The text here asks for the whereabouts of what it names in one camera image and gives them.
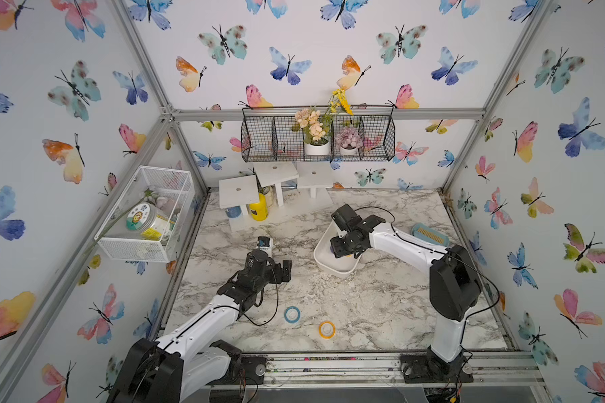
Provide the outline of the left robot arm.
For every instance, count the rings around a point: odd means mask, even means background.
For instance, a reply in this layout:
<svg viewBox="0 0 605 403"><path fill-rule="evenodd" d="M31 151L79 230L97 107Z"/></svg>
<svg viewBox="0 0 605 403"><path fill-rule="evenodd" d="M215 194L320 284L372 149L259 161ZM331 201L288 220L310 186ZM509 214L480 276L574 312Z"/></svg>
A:
<svg viewBox="0 0 605 403"><path fill-rule="evenodd" d="M218 335L257 307L267 285L292 279L292 260L280 263L252 250L245 266L217 291L189 321L156 340L141 339L129 350L111 387L110 402L183 402L211 383L246 386L252 382L242 352Z"/></svg>

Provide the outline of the orange tape roll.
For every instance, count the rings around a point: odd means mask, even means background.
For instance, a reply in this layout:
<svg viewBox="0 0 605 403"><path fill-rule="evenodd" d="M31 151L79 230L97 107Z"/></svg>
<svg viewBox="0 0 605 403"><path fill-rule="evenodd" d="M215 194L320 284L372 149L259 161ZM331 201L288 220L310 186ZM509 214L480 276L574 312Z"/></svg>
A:
<svg viewBox="0 0 605 403"><path fill-rule="evenodd" d="M332 339L336 335L336 326L331 321L321 322L319 335L322 339Z"/></svg>

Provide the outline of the white storage box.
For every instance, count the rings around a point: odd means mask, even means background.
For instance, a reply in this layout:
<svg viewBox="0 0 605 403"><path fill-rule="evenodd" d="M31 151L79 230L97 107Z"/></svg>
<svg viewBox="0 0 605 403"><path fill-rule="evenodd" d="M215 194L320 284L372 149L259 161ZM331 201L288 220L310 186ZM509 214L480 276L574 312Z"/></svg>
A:
<svg viewBox="0 0 605 403"><path fill-rule="evenodd" d="M336 258L331 251L330 241L338 234L336 225L330 223L314 249L314 260L317 266L326 273L340 279L346 279L355 272L360 264L361 257L355 258L353 255L349 255Z"/></svg>

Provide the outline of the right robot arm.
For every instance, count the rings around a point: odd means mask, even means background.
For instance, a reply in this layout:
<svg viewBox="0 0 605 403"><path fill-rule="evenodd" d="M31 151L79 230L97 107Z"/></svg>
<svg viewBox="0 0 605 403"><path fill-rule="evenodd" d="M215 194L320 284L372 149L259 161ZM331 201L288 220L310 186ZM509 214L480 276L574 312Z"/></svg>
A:
<svg viewBox="0 0 605 403"><path fill-rule="evenodd" d="M430 352L451 363L463 351L467 319L482 294L482 284L466 248L445 247L404 233L376 215L361 217L345 204L334 211L332 221L338 234L329 241L337 259L355 258L367 250L394 256L429 278L430 303L437 312Z"/></svg>

